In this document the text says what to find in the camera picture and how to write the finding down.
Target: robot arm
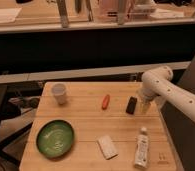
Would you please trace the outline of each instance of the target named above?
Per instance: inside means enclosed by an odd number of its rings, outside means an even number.
[[[146,103],[161,95],[195,122],[195,95],[172,84],[172,77],[173,72],[167,66],[146,71],[139,90],[141,100]]]

